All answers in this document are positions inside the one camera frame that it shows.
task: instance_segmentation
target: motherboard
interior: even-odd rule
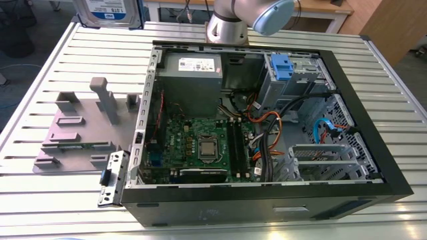
[[[169,119],[164,151],[148,153],[145,180],[152,184],[254,182],[245,147],[252,132],[253,124],[240,119]]]

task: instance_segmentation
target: cpu socket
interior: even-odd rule
[[[217,138],[212,135],[200,135],[197,137],[197,158],[205,164],[210,164],[218,159]]]

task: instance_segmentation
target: green circuit board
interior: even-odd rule
[[[241,133],[248,142],[248,134],[253,131],[249,122],[241,122]],[[150,162],[161,164],[161,170],[152,172],[157,184],[168,183],[169,169],[200,168],[222,169],[228,172],[226,182],[253,182],[254,177],[236,177],[230,172],[229,145],[226,139],[226,121],[214,119],[169,119],[165,129],[165,146],[162,154],[149,153]],[[200,160],[201,142],[214,142],[216,158]],[[248,151],[244,151],[246,166],[249,166]]]

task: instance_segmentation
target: hard drive label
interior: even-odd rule
[[[126,15],[124,0],[85,0],[87,10],[100,19],[120,20]]]

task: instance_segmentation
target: aluminum extrusion table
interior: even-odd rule
[[[330,50],[414,194],[325,221],[144,228],[124,208],[97,208],[98,172],[31,173],[59,91],[94,98],[92,77],[114,97],[141,93],[152,40],[204,42],[202,25],[148,22],[145,30],[70,23],[0,135],[0,236],[79,239],[427,239],[427,114],[377,49],[358,36],[248,32],[250,45]]]

